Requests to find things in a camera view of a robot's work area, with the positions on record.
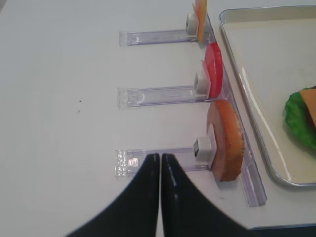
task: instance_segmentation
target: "tomato slice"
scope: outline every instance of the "tomato slice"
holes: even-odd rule
[[[218,44],[210,43],[205,52],[205,63],[211,80],[210,98],[219,96],[223,86],[224,66],[221,50]]]

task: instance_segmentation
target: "white surface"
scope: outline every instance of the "white surface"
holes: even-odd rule
[[[284,105],[292,93],[316,85],[316,19],[227,23],[224,28],[275,172],[292,183],[315,183],[316,152],[292,135]]]
[[[205,135],[208,104],[125,111],[116,106],[117,87],[192,83],[204,56],[196,43],[127,48],[118,43],[119,31],[184,28],[191,3],[7,2],[0,14],[0,236],[63,236],[109,205],[128,184],[114,178],[115,150],[188,147]],[[218,16],[227,8],[285,4],[316,1],[218,0],[208,5],[251,141]],[[316,222],[316,191],[276,185],[255,142],[252,148],[266,206],[247,208],[239,182],[219,187],[208,171],[189,176],[213,203],[249,228]],[[163,236],[160,218],[157,236]]]

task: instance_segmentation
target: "silver tray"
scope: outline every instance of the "silver tray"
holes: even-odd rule
[[[284,121],[290,94],[316,85],[316,6],[229,9],[220,21],[269,172],[285,185],[316,186],[316,152]]]
[[[4,7],[6,1],[7,0],[0,0],[0,12],[1,12],[2,8]]]

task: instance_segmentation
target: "white table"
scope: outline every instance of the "white table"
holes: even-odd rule
[[[128,184],[114,177],[115,150],[187,147],[205,134],[208,104],[125,111],[116,106],[117,87],[192,83],[203,58],[196,43],[127,48],[118,43],[119,31],[184,28],[192,2],[8,0],[0,13],[0,236],[63,236],[104,209]],[[188,175],[214,204],[248,228],[316,222],[316,191],[289,190],[267,175],[218,17],[228,8],[298,4],[316,0],[208,4],[267,204],[247,208],[238,182],[218,187],[208,171]],[[163,236],[161,217],[157,236]]]

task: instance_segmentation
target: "lettuce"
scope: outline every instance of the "lettuce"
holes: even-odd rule
[[[305,111],[307,106],[300,92],[290,95],[285,104],[285,121],[294,135],[307,147],[316,150],[316,133],[308,124]]]

